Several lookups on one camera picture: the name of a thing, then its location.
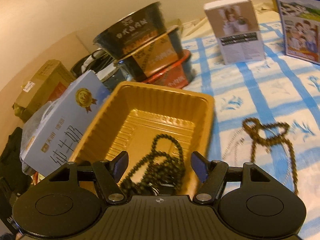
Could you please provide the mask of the golden plastic tray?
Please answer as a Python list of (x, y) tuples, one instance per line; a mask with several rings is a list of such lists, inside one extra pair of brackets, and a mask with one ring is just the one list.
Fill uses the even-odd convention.
[(124, 81), (102, 105), (69, 161), (112, 160), (126, 151), (126, 176), (150, 153), (155, 136), (168, 134), (183, 151), (185, 175), (180, 193), (193, 196), (200, 182), (190, 156), (194, 151), (207, 156), (213, 118), (214, 98), (208, 94)]

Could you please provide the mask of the light blue milk carton box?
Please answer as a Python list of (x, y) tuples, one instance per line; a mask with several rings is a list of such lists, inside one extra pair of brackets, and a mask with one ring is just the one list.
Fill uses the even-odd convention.
[(92, 70), (48, 101), (24, 124), (20, 149), (22, 172), (51, 174), (69, 161), (110, 92)]

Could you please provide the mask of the blue checked bed sheet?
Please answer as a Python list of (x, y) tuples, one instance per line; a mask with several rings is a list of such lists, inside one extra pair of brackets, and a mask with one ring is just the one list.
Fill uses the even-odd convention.
[(195, 79), (187, 90), (215, 99), (209, 159), (231, 166), (249, 161), (251, 138), (245, 118), (262, 124), (285, 122), (295, 151), (298, 195), (307, 209), (302, 239), (319, 239), (319, 66), (286, 56), (277, 12), (256, 8), (264, 42), (263, 61), (226, 65), (210, 23), (185, 23), (182, 44), (192, 53)]

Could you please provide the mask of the bottom red-label rice bowl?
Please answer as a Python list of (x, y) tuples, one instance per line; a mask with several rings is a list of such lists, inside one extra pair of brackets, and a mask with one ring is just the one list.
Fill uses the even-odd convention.
[(196, 72), (191, 64), (191, 52), (183, 50), (183, 56), (142, 83), (181, 89), (193, 81)]

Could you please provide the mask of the brown cardboard box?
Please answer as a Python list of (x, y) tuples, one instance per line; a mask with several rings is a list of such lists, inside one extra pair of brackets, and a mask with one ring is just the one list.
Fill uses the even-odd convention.
[(27, 122), (45, 103), (58, 99), (74, 80), (61, 61), (48, 60), (21, 90), (12, 106), (14, 115)]

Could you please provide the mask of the middle orange-label rice bowl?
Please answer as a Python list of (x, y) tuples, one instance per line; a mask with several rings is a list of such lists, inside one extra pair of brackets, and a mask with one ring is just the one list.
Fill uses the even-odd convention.
[(179, 32), (179, 26), (173, 25), (166, 33), (115, 61), (114, 65), (138, 82), (146, 80), (183, 56)]

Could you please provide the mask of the top black rice bowl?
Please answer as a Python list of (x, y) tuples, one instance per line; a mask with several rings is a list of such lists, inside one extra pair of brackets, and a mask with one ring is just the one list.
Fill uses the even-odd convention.
[(111, 25), (94, 38), (93, 44), (121, 59), (166, 31), (161, 3), (154, 2)]

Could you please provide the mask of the small white humidifier box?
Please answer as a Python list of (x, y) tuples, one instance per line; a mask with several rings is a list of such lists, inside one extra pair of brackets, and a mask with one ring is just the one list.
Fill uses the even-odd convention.
[(204, 12), (225, 64), (265, 59), (264, 43), (251, 0), (206, 3)]

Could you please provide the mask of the dark blue milk carton box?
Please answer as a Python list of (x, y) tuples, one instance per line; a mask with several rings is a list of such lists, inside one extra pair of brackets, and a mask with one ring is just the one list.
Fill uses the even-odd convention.
[(319, 0), (276, 0), (285, 53), (319, 64)]

